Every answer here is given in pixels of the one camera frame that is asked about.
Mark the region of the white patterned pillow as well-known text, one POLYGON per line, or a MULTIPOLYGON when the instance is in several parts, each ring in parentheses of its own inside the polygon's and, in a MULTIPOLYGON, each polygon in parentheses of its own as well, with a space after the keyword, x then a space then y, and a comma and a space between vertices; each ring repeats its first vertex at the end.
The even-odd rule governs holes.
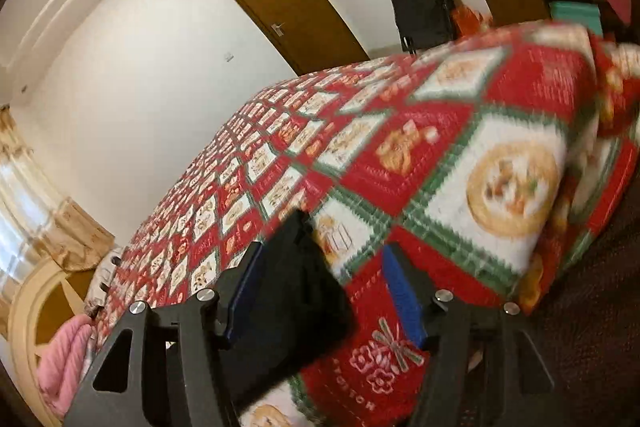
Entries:
POLYGON ((114 246, 96 266, 85 298, 85 312, 90 317, 95 317, 105 306, 115 272, 122 263, 123 251, 124 248, 114 246))

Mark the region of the pink folded blanket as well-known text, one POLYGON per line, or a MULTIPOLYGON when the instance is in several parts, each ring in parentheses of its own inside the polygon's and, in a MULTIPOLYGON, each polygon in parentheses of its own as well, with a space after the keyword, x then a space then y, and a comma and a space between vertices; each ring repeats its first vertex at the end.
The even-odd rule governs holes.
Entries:
POLYGON ((96 328, 89 315, 67 320, 44 348, 37 369, 37 384, 52 414, 63 419, 96 353, 96 328))

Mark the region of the cream wooden headboard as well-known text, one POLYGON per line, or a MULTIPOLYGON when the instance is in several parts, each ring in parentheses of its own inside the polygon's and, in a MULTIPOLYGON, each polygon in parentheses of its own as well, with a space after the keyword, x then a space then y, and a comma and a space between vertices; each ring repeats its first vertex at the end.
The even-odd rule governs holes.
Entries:
POLYGON ((42 399, 37 385, 38 365, 61 325, 85 310, 92 277, 91 270, 67 272, 52 259, 42 259, 13 299, 8 340, 16 387, 43 426, 58 426, 61 421, 42 399))

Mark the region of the black pants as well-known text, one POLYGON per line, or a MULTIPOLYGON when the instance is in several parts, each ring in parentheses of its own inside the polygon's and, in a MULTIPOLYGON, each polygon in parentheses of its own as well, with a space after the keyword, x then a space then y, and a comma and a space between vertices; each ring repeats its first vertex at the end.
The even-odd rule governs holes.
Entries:
POLYGON ((291 211, 268 239, 250 243, 214 288, 218 331, 229 341, 222 373, 239 412, 329 353, 354 326, 346 291, 303 210, 291 211))

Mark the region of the beige patterned curtain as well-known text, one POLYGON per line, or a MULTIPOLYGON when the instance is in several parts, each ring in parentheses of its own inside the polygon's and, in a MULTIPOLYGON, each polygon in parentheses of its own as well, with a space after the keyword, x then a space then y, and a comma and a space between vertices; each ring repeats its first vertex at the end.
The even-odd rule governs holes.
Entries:
POLYGON ((106 231, 70 196, 58 191, 1 109, 1 271, 15 280, 42 258, 66 271, 95 268, 114 246, 106 231))

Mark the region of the brown wooden door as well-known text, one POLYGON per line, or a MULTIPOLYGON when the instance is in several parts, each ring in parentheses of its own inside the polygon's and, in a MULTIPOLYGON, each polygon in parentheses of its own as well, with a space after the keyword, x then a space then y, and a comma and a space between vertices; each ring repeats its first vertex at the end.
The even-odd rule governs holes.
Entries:
POLYGON ((329 0, 234 0, 296 75, 367 61, 329 0))

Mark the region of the red bag on floor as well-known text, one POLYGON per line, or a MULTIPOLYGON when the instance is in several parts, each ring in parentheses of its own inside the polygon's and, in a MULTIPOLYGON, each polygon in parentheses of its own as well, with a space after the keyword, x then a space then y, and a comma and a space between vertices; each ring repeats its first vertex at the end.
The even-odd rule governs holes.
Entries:
POLYGON ((459 38, 477 35, 490 29, 494 24, 491 15, 472 10, 467 5, 457 6, 450 15, 459 38))

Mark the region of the red patchwork bedspread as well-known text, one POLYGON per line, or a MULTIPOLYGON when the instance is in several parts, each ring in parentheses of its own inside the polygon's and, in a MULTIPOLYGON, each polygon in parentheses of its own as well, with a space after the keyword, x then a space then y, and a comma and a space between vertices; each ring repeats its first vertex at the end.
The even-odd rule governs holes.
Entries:
POLYGON ((303 210, 355 329, 259 392, 243 423, 395 424, 416 403, 428 358, 401 329, 383 246, 398 243, 469 303, 533 310, 624 194, 638 104, 638 46, 552 22, 262 89, 132 236, 99 340, 134 301, 181 303, 303 210))

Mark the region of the teal box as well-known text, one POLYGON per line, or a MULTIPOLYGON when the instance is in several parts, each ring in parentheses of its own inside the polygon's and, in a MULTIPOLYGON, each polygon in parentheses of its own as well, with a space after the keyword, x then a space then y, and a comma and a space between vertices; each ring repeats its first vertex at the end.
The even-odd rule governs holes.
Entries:
POLYGON ((603 35, 601 12, 596 4, 555 1, 550 3, 552 20, 586 26, 594 34, 603 35))

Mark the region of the black folding chair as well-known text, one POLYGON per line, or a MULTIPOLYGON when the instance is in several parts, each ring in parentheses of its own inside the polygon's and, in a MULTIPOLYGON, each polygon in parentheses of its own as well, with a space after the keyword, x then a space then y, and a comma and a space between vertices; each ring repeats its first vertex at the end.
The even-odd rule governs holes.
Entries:
POLYGON ((457 39, 454 0, 390 0, 401 49, 416 54, 457 39))

